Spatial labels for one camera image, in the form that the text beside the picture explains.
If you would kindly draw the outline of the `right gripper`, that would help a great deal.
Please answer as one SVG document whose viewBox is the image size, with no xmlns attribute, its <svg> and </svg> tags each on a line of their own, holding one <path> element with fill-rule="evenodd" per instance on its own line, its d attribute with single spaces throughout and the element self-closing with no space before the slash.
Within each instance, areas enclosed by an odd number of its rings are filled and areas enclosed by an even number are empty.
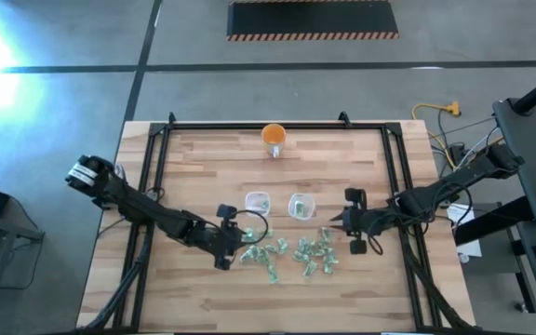
<svg viewBox="0 0 536 335">
<path fill-rule="evenodd" d="M 366 254 L 369 245 L 376 254 L 380 255 L 381 245 L 368 232 L 369 224 L 363 218 L 368 210 L 366 191 L 347 188 L 344 190 L 344 196 L 347 201 L 351 202 L 351 205 L 330 219 L 330 221 L 342 221 L 342 224 L 334 225 L 334 228 L 346 232 L 348 236 L 354 238 L 349 244 L 352 254 Z"/>
</svg>

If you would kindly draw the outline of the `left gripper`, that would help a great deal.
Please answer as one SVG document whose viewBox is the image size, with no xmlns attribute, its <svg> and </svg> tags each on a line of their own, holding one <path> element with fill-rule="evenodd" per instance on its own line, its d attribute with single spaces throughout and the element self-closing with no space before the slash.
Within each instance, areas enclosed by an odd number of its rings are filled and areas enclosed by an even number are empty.
<svg viewBox="0 0 536 335">
<path fill-rule="evenodd" d="M 237 208 L 220 204 L 216 216 L 221 218 L 221 224 L 206 222 L 207 231 L 207 251 L 214 257 L 214 267 L 219 270 L 227 271 L 230 269 L 232 260 L 230 256 L 244 246 L 242 239 L 255 239 L 256 230 L 246 228 L 244 232 L 238 228 L 235 217 Z M 238 259 L 245 262 L 250 258 L 250 249 L 247 249 Z"/>
</svg>

